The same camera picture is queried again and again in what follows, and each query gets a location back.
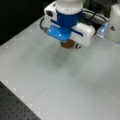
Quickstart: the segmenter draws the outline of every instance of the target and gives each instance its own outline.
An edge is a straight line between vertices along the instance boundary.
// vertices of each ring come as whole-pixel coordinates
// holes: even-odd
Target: table surface
[[[0,80],[42,120],[120,119],[120,46],[97,36],[64,49],[38,20],[0,47]]]

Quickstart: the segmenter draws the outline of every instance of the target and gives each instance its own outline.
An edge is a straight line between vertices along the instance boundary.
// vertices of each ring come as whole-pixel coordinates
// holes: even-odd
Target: blue component
[[[65,29],[65,28],[58,28],[58,27],[55,27],[55,26],[50,26],[48,31],[47,31],[47,34],[60,40],[61,42],[66,42],[69,37],[70,37],[70,33],[71,31],[69,29]]]
[[[65,15],[57,11],[57,21],[51,20],[51,22],[59,25],[60,28],[51,25],[47,34],[62,42],[66,42],[69,39],[71,31],[83,36],[82,33],[72,30],[72,27],[77,25],[81,17],[82,11],[73,15]]]
[[[57,11],[57,23],[64,28],[71,29],[81,18],[82,11],[73,15],[65,15]]]
[[[54,20],[51,20],[51,22],[54,23],[54,24],[56,24],[56,25],[59,25],[59,24],[58,24],[56,21],[54,21]],[[80,36],[83,37],[83,33],[78,32],[78,31],[76,31],[76,30],[74,30],[74,29],[71,29],[71,32],[74,32],[74,33],[76,33],[76,34],[78,34],[78,35],[80,35]]]

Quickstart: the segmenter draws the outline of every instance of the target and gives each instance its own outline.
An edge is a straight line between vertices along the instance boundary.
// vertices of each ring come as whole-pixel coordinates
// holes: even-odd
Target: robotic end effector
[[[95,29],[83,24],[82,0],[57,0],[44,9],[44,31],[66,43],[68,40],[89,46],[91,37],[95,34]]]

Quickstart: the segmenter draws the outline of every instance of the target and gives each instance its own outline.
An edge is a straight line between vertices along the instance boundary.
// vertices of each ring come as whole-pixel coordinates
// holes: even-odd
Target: black cable
[[[95,14],[95,13],[93,13],[93,12],[91,12],[91,11],[87,11],[87,10],[83,11],[83,13],[92,13],[92,14]],[[108,20],[106,20],[105,17],[102,17],[102,16],[100,16],[100,15],[98,15],[98,14],[95,14],[95,16],[98,16],[98,17],[102,18],[104,21],[107,21],[107,22],[108,22]]]
[[[48,30],[48,28],[45,28],[42,26],[42,23],[44,20],[45,20],[45,18],[43,17],[42,20],[40,21],[40,29],[43,30],[44,32],[46,32]]]
[[[95,17],[95,15],[96,15],[96,12],[93,14],[93,16],[89,19],[90,20],[90,22],[92,21],[92,19]]]

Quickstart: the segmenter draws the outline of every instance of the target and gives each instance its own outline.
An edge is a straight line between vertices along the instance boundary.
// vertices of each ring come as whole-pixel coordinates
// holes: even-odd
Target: small object
[[[76,49],[80,49],[80,48],[81,48],[81,45],[80,45],[80,44],[76,44],[75,48],[76,48]]]
[[[106,22],[103,26],[101,26],[98,31],[97,31],[97,35],[104,38],[104,34],[105,34],[105,30],[108,26],[108,23]]]
[[[63,48],[72,48],[74,47],[75,42],[73,40],[67,40],[67,42],[61,42]]]

